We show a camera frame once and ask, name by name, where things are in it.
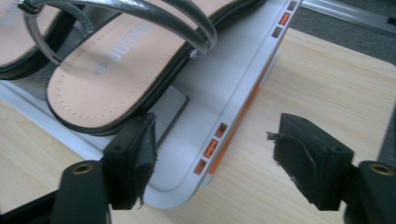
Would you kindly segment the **silver-strap sandal with glitter band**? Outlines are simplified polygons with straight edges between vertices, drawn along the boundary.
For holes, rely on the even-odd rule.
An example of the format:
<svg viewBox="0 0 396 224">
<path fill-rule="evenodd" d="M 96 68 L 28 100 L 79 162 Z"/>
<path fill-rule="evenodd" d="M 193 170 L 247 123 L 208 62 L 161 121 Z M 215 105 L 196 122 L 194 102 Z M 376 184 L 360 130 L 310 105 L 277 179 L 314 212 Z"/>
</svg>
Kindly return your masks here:
<svg viewBox="0 0 396 224">
<path fill-rule="evenodd" d="M 0 80 L 29 77 L 48 63 L 58 64 L 61 47 L 76 22 L 82 33 L 94 30 L 83 6 L 54 0 L 0 0 Z"/>
<path fill-rule="evenodd" d="M 79 133 L 107 136 L 147 113 L 185 64 L 211 51 L 218 29 L 265 0 L 91 0 L 115 13 L 53 72 L 47 101 Z"/>
</svg>

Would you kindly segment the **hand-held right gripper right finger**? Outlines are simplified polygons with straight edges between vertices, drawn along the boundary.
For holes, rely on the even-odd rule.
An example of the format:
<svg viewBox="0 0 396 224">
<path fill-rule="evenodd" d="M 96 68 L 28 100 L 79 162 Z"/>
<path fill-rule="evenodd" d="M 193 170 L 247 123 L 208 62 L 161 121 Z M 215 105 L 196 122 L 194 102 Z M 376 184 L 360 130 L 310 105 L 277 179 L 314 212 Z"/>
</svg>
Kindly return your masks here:
<svg viewBox="0 0 396 224">
<path fill-rule="evenodd" d="M 274 160 L 305 198 L 320 211 L 336 211 L 354 152 L 308 119 L 288 113 L 267 138 L 275 142 Z"/>
</svg>

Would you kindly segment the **aluminium floor rail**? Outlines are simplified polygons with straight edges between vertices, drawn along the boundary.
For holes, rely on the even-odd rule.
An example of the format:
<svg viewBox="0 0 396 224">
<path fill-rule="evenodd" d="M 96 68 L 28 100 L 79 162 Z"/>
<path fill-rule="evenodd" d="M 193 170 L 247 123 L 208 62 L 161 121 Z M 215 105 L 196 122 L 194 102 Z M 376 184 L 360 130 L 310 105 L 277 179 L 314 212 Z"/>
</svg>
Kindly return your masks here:
<svg viewBox="0 0 396 224">
<path fill-rule="evenodd" d="M 396 36 L 396 18 L 386 17 L 336 0 L 303 0 L 302 7 Z"/>
</svg>

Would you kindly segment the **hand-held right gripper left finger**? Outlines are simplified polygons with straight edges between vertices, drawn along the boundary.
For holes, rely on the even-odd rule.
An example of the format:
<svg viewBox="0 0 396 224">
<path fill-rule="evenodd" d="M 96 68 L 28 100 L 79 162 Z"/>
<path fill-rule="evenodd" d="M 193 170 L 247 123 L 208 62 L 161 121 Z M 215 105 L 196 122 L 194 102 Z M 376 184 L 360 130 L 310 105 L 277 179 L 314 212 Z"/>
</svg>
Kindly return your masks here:
<svg viewBox="0 0 396 224">
<path fill-rule="evenodd" d="M 152 113 L 129 119 L 104 150 L 102 164 L 114 210 L 130 210 L 137 202 L 144 203 L 157 161 L 155 122 Z"/>
</svg>

